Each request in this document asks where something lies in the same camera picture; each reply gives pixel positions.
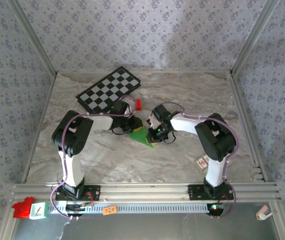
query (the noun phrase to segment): red block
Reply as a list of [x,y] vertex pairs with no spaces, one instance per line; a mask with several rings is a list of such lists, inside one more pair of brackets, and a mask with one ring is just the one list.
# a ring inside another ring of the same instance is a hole
[[35,202],[32,196],[26,197],[24,201],[20,201],[12,205],[14,209],[13,217],[16,219],[28,219],[31,212],[32,204]]
[[142,102],[140,99],[136,99],[136,111],[140,111],[142,109]]

